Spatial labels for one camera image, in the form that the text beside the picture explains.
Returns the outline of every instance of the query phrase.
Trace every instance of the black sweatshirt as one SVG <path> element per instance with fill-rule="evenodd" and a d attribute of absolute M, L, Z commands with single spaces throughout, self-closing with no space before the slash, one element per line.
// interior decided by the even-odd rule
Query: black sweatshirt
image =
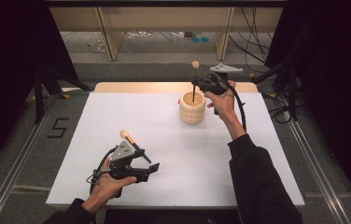
<path fill-rule="evenodd" d="M 268 151 L 256 147 L 248 134 L 228 146 L 233 188 L 243 223 L 302 223 L 302 215 L 284 189 Z M 75 199 L 65 212 L 53 214 L 44 223 L 90 223 L 94 215 L 83 209 L 82 203 Z"/>

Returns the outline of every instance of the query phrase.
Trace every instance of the makeup brush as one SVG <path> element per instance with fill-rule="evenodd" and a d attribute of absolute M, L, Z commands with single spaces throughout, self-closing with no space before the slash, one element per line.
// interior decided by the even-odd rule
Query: makeup brush
<path fill-rule="evenodd" d="M 141 148 L 135 143 L 135 141 L 133 141 L 132 137 L 129 136 L 129 135 L 127 134 L 126 130 L 121 130 L 121 131 L 120 131 L 120 136 L 121 136 L 122 138 L 125 138 L 130 144 L 132 144 L 132 146 L 134 146 L 134 148 L 135 148 L 136 150 L 141 150 Z M 144 154 L 144 158 L 145 158 L 149 163 L 151 163 L 151 160 L 147 157 L 146 154 Z"/>
<path fill-rule="evenodd" d="M 199 62 L 198 61 L 193 61 L 192 62 L 193 68 L 195 68 L 195 74 L 194 76 L 198 76 L 198 68 L 199 68 Z M 192 102 L 195 103 L 195 92 L 196 92 L 196 86 L 193 85 L 193 95 L 192 95 Z"/>

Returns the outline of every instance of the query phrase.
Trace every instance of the gray carpet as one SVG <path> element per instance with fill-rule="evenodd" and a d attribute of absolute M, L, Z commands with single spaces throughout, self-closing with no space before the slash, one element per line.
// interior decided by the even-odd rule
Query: gray carpet
<path fill-rule="evenodd" d="M 230 74 L 230 79 L 248 81 L 246 75 L 254 73 L 245 65 L 243 74 Z M 102 81 L 190 81 L 192 69 L 190 64 L 75 64 L 80 81 L 94 87 Z M 202 66 L 199 76 L 204 76 L 209 66 Z M 253 69 L 265 70 L 262 66 Z M 271 92 L 272 78 L 259 84 L 261 92 Z M 60 81 L 62 87 L 73 87 L 69 83 Z M 5 179 L 7 171 L 13 164 L 35 120 L 35 103 L 30 95 L 26 100 L 26 108 L 20 115 L 14 132 L 9 136 L 4 148 L 0 150 L 0 184 Z M 36 142 L 28 161 L 26 162 L 16 187 L 8 198 L 0 215 L 0 223 L 40 223 L 44 221 L 55 208 L 45 204 L 47 194 L 54 178 L 62 164 L 63 156 L 77 127 L 82 109 L 88 98 L 87 94 L 73 94 L 68 99 L 58 99 L 51 109 L 47 122 Z M 268 110 L 276 107 L 273 99 L 265 98 Z M 319 158 L 325 173 L 330 179 L 338 196 L 346 209 L 351 221 L 351 185 L 345 177 L 336 159 L 330 156 L 329 149 L 322 137 L 315 121 L 306 116 L 305 108 L 298 110 L 299 123 L 308 138 L 316 156 Z M 53 130 L 56 119 L 65 127 L 63 137 L 50 138 L 60 135 L 62 131 Z M 300 207 L 304 223 L 335 223 L 313 175 L 302 155 L 292 131 L 287 123 L 274 121 L 280 142 L 288 158 L 291 171 L 305 197 L 306 206 Z M 98 223 L 103 223 L 104 212 L 100 212 Z"/>

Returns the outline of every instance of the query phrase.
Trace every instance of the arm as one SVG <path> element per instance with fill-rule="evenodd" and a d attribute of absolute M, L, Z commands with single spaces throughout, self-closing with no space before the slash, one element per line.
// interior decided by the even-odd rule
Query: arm
<path fill-rule="evenodd" d="M 205 92 L 224 121 L 232 142 L 229 143 L 233 188 L 243 222 L 302 223 L 302 215 L 289 198 L 268 151 L 256 147 L 234 113 L 234 95 Z"/>
<path fill-rule="evenodd" d="M 108 168 L 108 166 L 109 160 L 107 159 L 103 163 L 103 168 Z M 102 174 L 86 202 L 75 199 L 65 212 L 54 213 L 44 224 L 91 223 L 95 218 L 95 214 L 106 205 L 108 200 L 115 198 L 121 188 L 131 185 L 136 180 L 134 176 L 116 180 L 109 174 Z"/>

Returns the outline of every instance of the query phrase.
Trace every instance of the white table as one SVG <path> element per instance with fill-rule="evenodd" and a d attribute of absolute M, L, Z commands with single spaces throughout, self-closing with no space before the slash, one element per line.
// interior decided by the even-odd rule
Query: white table
<path fill-rule="evenodd" d="M 181 93 L 91 93 L 47 204 L 65 206 L 75 198 L 87 199 L 90 185 L 86 178 L 106 152 L 124 140 L 119 132 L 125 129 L 135 143 L 146 150 L 152 163 L 161 165 L 148 182 L 124 188 L 122 196 L 111 200 L 110 206 L 128 209 L 236 207 L 229 168 L 228 131 L 212 109 L 206 109 L 204 120 L 196 125 L 183 122 L 178 116 L 177 103 Z M 257 146 L 269 150 L 293 203 L 304 205 L 260 93 L 239 95 L 246 102 L 247 132 Z M 134 160 L 132 166 L 147 168 L 149 164 L 141 158 Z"/>

